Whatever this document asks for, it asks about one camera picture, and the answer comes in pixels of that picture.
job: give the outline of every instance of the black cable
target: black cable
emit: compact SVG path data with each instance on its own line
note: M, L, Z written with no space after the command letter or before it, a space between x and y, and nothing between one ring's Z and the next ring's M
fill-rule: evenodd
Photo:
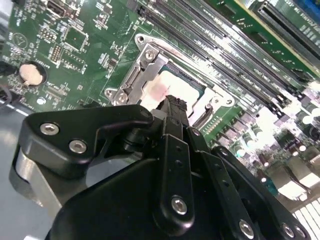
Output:
M10 90L0 84L0 94L2 95L2 93L4 93L5 96L0 96L0 99L4 101L3 103L0 102L0 109L6 107L12 101L12 94Z

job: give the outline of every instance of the black metal bracket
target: black metal bracket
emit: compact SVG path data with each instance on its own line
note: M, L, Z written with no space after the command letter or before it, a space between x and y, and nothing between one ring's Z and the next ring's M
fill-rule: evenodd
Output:
M44 180L79 189L63 201L47 239L310 239L226 148L208 149L184 101L168 96L152 114L124 105L25 119L17 154ZM127 168L87 189L78 184L97 157L133 152L141 158ZM35 177L24 179L46 194Z

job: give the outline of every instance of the screw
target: screw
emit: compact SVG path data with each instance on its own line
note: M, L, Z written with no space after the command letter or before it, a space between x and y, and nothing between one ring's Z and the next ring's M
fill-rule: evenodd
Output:
M228 152L224 148L220 148L220 151L223 155L228 156Z
M298 226L294 226L295 230L298 232L298 234L300 234L303 238L306 237L306 234L304 233L304 231L302 231L302 229Z
M290 238L295 237L294 231L292 231L292 229L286 223L282 224L282 229Z
M140 111L140 113L141 113L142 116L144 116L146 118L149 118L149 116L150 116L149 113L147 113L146 111L143 111L143 110Z
M200 132L197 130L197 129L192 129L192 132L197 135L197 136L200 136Z
M185 215L187 213L187 205L180 197L173 197L171 200L171 206L177 214Z
M104 91L104 95L110 98L111 95L112 95L112 91L106 89L106 90Z
M118 100L120 103L124 103L127 100L127 96L124 93L121 93Z
M248 239L254 239L254 237L255 237L254 230L245 220L242 220L242 219L240 220L239 227L240 227L241 232Z
M76 154L83 154L87 150L87 145L81 140L73 140L69 143L69 148Z
M145 58L147 60L153 60L155 58L155 53L152 50L145 51Z
M53 123L47 122L41 124L40 131L45 135L56 135L59 132L59 127Z

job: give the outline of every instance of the motherboard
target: motherboard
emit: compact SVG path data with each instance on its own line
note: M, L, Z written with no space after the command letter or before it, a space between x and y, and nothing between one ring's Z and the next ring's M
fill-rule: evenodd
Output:
M15 0L0 69L2 107L151 111L173 95L274 195L320 182L320 25L294 1Z

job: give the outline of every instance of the integrated circuit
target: integrated circuit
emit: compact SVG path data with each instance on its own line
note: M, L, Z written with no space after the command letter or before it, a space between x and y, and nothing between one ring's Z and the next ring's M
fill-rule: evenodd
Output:
M70 27L64 36L64 43L76 51L81 51L86 43L87 36L83 32Z

